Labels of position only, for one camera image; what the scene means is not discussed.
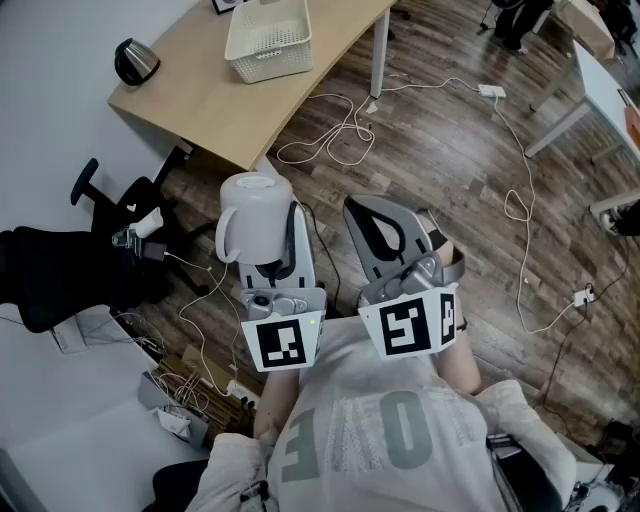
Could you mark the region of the white power strip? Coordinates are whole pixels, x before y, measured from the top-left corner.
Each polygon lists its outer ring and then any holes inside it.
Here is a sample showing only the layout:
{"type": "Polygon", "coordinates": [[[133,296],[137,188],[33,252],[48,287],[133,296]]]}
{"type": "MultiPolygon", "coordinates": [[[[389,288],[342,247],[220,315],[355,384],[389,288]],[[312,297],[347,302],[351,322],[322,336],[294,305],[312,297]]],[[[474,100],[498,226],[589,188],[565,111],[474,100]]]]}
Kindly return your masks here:
{"type": "Polygon", "coordinates": [[[253,409],[256,409],[259,405],[260,397],[234,379],[229,381],[227,385],[227,392],[230,396],[237,398],[253,409]]]}

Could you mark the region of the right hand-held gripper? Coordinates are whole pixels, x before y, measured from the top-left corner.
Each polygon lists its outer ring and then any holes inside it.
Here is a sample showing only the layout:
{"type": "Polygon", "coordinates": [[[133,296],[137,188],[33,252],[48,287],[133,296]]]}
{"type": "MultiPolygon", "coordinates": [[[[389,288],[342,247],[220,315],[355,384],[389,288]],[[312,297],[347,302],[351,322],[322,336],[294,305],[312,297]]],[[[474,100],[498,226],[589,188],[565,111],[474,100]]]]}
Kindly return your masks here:
{"type": "Polygon", "coordinates": [[[363,290],[367,304],[358,313],[380,358],[435,354],[452,346],[461,330],[456,289],[464,260],[444,267],[440,255],[429,252],[417,212],[388,196],[350,195],[343,214],[369,280],[363,290]],[[395,232],[396,247],[377,221],[395,232]]]}

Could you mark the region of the person's right forearm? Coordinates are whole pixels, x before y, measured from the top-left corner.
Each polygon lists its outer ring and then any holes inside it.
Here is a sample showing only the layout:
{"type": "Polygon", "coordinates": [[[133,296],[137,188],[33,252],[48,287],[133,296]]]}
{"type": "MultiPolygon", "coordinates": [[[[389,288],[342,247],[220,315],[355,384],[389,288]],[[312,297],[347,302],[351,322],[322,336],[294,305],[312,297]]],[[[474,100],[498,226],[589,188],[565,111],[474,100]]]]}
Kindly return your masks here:
{"type": "Polygon", "coordinates": [[[475,395],[482,381],[467,330],[467,321],[462,318],[456,327],[456,341],[437,355],[437,371],[451,388],[475,395]]]}

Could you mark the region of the person's white printed shirt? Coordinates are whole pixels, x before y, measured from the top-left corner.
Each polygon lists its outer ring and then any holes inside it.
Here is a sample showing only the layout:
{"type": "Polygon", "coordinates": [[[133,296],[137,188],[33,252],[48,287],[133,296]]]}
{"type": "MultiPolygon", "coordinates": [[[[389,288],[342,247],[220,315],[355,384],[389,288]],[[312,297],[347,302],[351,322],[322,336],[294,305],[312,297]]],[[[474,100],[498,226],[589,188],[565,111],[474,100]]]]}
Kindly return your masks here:
{"type": "Polygon", "coordinates": [[[280,433],[217,436],[186,512],[508,512],[486,447],[512,436],[568,505],[576,461],[505,380],[451,388],[436,356],[385,362],[358,318],[332,320],[280,433]]]}

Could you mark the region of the black shoulder bag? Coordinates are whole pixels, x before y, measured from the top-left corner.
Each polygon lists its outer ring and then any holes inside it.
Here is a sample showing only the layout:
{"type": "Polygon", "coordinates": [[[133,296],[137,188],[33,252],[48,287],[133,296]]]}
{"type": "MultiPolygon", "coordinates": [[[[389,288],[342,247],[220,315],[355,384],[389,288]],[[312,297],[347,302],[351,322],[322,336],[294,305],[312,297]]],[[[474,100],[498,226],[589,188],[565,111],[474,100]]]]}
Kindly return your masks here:
{"type": "Polygon", "coordinates": [[[560,494],[542,467],[512,436],[489,434],[486,447],[508,512],[563,512],[560,494]]]}

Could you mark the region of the grey table foot bar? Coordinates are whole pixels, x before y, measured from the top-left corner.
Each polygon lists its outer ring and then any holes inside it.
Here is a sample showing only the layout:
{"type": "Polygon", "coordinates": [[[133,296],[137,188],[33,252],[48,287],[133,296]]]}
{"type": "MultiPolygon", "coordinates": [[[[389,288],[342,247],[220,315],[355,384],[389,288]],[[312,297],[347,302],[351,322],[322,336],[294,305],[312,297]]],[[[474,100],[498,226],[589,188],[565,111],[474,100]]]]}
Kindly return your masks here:
{"type": "Polygon", "coordinates": [[[589,211],[596,220],[599,220],[603,212],[611,209],[616,209],[621,206],[637,202],[639,200],[640,187],[636,187],[591,204],[589,206],[589,211]]]}

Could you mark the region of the person's right hand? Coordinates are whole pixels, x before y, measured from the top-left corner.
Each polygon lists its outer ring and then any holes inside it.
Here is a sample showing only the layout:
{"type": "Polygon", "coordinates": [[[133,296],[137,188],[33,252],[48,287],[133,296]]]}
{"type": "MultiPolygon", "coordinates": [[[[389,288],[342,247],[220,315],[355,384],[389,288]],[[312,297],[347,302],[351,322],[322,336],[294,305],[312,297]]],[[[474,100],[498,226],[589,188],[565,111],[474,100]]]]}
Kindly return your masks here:
{"type": "Polygon", "coordinates": [[[459,254],[459,251],[444,235],[433,214],[428,209],[420,209],[418,214],[420,216],[421,223],[429,236],[431,247],[438,253],[442,266],[446,268],[460,260],[461,255],[459,254]]]}

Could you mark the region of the white perforated plastic basket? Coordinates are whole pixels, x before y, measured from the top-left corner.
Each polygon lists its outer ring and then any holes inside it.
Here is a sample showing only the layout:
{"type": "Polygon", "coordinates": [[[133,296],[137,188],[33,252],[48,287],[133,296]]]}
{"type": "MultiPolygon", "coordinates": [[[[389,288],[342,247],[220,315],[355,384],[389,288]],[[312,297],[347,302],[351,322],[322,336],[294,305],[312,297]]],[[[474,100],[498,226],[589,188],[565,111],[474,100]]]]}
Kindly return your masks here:
{"type": "Polygon", "coordinates": [[[253,84],[313,69],[307,0],[249,0],[234,9],[225,60],[253,84]]]}

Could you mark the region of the brown cardboard box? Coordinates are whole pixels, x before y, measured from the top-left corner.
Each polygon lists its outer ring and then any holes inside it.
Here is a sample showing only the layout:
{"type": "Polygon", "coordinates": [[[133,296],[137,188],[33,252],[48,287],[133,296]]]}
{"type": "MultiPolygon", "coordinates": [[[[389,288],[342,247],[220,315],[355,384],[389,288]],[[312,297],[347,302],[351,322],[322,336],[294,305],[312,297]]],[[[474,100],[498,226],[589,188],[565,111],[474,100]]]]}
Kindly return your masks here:
{"type": "MultiPolygon", "coordinates": [[[[250,435],[254,426],[255,409],[227,392],[229,381],[234,379],[233,369],[203,357],[195,346],[189,345],[180,357],[162,358],[151,375],[174,401],[208,421],[205,444],[210,446],[221,433],[250,435]]],[[[256,384],[236,381],[259,396],[256,384]]]]}

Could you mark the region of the white desk leg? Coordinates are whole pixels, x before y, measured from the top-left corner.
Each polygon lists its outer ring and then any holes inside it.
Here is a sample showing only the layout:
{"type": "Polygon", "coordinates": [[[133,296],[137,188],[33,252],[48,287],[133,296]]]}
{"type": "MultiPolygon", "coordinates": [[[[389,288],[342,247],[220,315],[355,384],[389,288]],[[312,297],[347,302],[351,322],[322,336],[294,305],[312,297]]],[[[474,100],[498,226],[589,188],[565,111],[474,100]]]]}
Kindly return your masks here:
{"type": "Polygon", "coordinates": [[[382,93],[389,20],[390,10],[387,9],[384,14],[375,22],[374,25],[374,41],[370,81],[370,96],[373,98],[379,98],[382,93]]]}

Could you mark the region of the black office chair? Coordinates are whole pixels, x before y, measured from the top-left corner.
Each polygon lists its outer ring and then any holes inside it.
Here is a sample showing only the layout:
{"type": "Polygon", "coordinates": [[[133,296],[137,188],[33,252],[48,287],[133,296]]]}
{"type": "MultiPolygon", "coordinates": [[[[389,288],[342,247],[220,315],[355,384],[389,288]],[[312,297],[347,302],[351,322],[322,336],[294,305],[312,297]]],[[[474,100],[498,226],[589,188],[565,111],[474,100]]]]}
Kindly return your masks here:
{"type": "Polygon", "coordinates": [[[126,312],[169,292],[166,275],[174,274],[198,296],[209,291],[183,269],[180,261],[192,243],[216,225],[185,230],[158,184],[137,179],[118,202],[112,202],[90,180],[99,163],[90,159],[76,181],[72,204],[87,197],[94,203],[88,231],[54,232],[25,226],[0,232],[0,304],[15,305],[25,327],[50,330],[74,315],[104,305],[126,312]],[[129,225],[159,207],[164,225],[145,239],[129,225]],[[143,242],[166,245],[162,262],[141,257],[143,242]]]}

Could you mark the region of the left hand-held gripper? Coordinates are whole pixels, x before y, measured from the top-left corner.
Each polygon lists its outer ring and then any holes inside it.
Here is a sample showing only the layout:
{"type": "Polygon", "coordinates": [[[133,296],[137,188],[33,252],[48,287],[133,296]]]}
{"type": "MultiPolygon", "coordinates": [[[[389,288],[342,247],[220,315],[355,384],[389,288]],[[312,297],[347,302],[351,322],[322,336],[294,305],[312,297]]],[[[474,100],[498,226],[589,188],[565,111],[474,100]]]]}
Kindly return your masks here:
{"type": "Polygon", "coordinates": [[[326,316],[327,296],[314,287],[314,255],[304,208],[292,202],[285,252],[274,287],[272,264],[238,264],[248,319],[241,327],[260,372],[311,367],[326,316]]]}

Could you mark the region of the person's left forearm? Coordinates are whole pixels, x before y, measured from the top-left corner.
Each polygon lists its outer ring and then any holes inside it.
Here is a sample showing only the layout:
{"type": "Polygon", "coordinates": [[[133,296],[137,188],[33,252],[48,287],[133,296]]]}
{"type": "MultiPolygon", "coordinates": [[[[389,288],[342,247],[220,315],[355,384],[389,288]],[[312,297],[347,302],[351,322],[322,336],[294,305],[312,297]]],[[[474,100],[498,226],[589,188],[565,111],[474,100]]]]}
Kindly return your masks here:
{"type": "Polygon", "coordinates": [[[282,431],[299,396],[299,375],[298,369],[268,374],[254,419],[255,439],[270,431],[282,431]]]}

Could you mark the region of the white plastic jug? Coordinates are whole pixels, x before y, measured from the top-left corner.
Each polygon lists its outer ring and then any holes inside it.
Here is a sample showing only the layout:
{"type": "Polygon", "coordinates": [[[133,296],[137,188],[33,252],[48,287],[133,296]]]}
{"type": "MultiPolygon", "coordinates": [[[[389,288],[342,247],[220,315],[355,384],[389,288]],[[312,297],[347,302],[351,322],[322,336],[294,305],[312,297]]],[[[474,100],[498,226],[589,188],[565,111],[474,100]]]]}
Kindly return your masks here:
{"type": "Polygon", "coordinates": [[[223,263],[263,265],[284,252],[293,191],[280,175],[257,171],[234,174],[220,188],[221,216],[215,235],[223,263]]]}

